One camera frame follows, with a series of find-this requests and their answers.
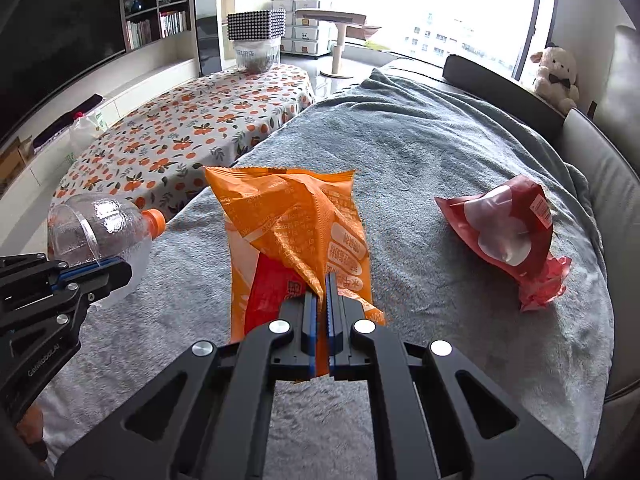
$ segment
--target gray leather sofa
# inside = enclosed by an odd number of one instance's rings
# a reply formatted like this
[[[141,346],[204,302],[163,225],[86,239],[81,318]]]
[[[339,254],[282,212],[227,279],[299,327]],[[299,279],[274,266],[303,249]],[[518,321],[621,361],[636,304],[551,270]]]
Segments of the gray leather sofa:
[[[638,48],[638,35],[633,34]],[[459,56],[447,58],[442,78],[433,76],[433,67],[411,59],[398,59],[383,68],[389,75],[468,92],[491,102],[543,135],[563,160],[587,177],[615,317],[609,386],[587,474],[593,480],[635,478],[640,468],[640,178],[636,173],[640,168],[640,50],[635,56],[629,53],[629,35],[623,30],[616,41],[612,88],[607,88],[599,109],[615,142],[579,111],[572,110],[564,118],[515,82]],[[616,56],[624,69],[617,67]],[[636,60],[635,67],[630,67],[630,58]],[[635,97],[625,97],[623,104],[616,95],[623,88],[626,96],[630,86],[636,89]]]

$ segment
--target building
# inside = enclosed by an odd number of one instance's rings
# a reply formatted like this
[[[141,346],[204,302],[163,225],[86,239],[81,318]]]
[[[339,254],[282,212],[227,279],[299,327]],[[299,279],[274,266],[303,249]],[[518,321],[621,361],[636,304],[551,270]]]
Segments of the building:
[[[513,49],[500,48],[495,40],[482,38],[471,24],[444,13],[427,12],[424,19],[405,25],[391,50],[443,66],[449,54],[459,54],[498,73],[511,76],[515,59]]]

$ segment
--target plastic bottle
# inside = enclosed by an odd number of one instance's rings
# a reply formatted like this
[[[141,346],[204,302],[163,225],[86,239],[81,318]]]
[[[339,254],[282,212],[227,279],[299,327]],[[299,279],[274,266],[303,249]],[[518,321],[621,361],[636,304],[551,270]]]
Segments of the plastic bottle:
[[[49,257],[73,267],[119,256],[131,266],[127,286],[101,300],[113,304],[132,292],[146,271],[151,242],[164,232],[157,209],[140,211],[129,200],[106,193],[74,195],[51,209],[47,220]]]

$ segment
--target cardboard box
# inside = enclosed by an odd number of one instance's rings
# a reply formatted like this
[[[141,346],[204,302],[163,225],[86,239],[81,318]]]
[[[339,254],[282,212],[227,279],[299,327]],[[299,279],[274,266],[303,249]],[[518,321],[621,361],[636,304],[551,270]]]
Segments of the cardboard box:
[[[20,139],[15,139],[0,155],[0,194],[26,167],[26,162],[20,150]]]
[[[285,12],[282,9],[233,12],[227,17],[230,40],[271,40],[284,33]]]

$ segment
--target round table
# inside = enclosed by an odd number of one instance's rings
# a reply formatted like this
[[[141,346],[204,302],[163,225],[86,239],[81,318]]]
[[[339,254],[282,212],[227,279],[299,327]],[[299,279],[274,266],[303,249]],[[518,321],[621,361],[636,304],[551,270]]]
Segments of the round table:
[[[94,140],[60,181],[51,206],[106,192],[168,221],[206,185],[202,166],[231,166],[314,101],[305,70],[226,70],[158,96]]]

